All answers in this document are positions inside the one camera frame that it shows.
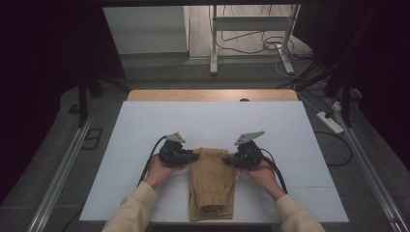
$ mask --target brown fabric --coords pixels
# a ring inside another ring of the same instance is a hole
[[[232,156],[225,150],[199,148],[199,159],[190,167],[190,220],[232,219],[236,168],[222,158]]]

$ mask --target gray floor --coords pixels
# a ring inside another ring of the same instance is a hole
[[[123,56],[127,74],[124,81],[133,89],[272,89],[288,82],[275,69],[275,59],[223,59],[220,60],[218,75],[209,75],[208,60],[190,60],[187,57],[164,55]],[[302,72],[309,61],[293,62],[297,73]],[[44,231],[62,231],[87,199],[94,178],[103,158],[104,150],[115,125],[122,102],[127,94],[102,81],[104,95],[100,99],[89,97],[90,106],[95,108],[92,129],[103,129],[102,140],[94,151],[81,150],[73,165]],[[308,88],[322,98],[324,85],[318,83]],[[303,92],[307,101],[318,110],[326,106],[318,98]],[[53,127],[44,140],[33,161],[0,207],[1,231],[26,231],[36,213],[45,191],[61,158],[75,133],[78,115],[68,114],[72,104],[77,104],[77,93],[73,89],[61,99],[61,109]],[[307,115],[314,131],[329,131],[306,105]],[[372,128],[360,110],[352,104],[353,128],[369,153],[380,177],[405,219],[410,221],[410,173],[399,161],[392,149]],[[346,158],[345,145],[327,135],[317,135],[319,145],[327,162]],[[353,158],[341,167],[330,167],[342,204],[351,220],[349,223],[326,223],[327,231],[393,231],[382,208],[374,197],[360,165]],[[76,218],[67,231],[101,231],[103,221],[78,221]],[[223,231],[269,231],[269,226],[223,227]],[[154,226],[154,231],[206,231],[209,228],[187,229],[181,226]]]

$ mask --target metal frame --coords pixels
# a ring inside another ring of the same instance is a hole
[[[212,19],[211,74],[218,73],[218,31],[284,31],[282,44],[277,44],[279,56],[287,74],[294,74],[286,50],[300,5],[293,5],[290,16],[217,16],[217,5],[214,5]]]
[[[343,127],[346,136],[348,137],[350,144],[352,145],[354,154],[356,155],[357,161],[361,166],[368,184],[373,190],[374,195],[379,201],[380,206],[382,207],[389,223],[396,232],[408,232],[409,226],[403,219],[401,212],[389,191],[386,189],[382,180],[380,179],[377,171],[374,169],[370,160],[367,157],[366,151],[361,146],[359,139],[356,137],[353,129],[346,126],[339,112],[335,112],[335,117],[337,122]]]
[[[44,230],[45,225],[47,224],[51,212],[55,206],[55,203],[57,202],[57,199],[60,195],[60,192],[63,189],[64,184],[66,183],[70,170],[72,169],[82,141],[84,140],[84,137],[88,129],[90,128],[92,119],[93,115],[90,114],[85,120],[83,127],[77,129],[73,141],[70,144],[66,155],[64,155],[63,160],[61,161],[60,166],[58,167],[47,189],[47,192],[43,197],[42,203],[40,203],[36,214],[33,216],[33,219],[30,222],[30,225],[27,229],[28,232],[40,232]]]

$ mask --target person's left hand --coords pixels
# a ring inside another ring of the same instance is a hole
[[[164,183],[168,177],[176,172],[185,168],[185,165],[167,167],[164,166],[157,155],[154,155],[151,159],[150,168],[148,169],[148,175],[144,182],[155,189],[160,184]]]

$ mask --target person's right hand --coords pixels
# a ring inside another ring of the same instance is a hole
[[[244,168],[238,168],[238,170],[249,175],[256,184],[271,195],[274,201],[286,194],[277,183],[274,169],[265,160],[262,160],[254,170]]]
[[[185,168],[185,165],[167,167],[164,166],[158,155],[154,155],[151,159],[150,169],[148,169],[147,177],[144,182],[155,189],[157,186],[164,183],[168,177],[176,172]]]

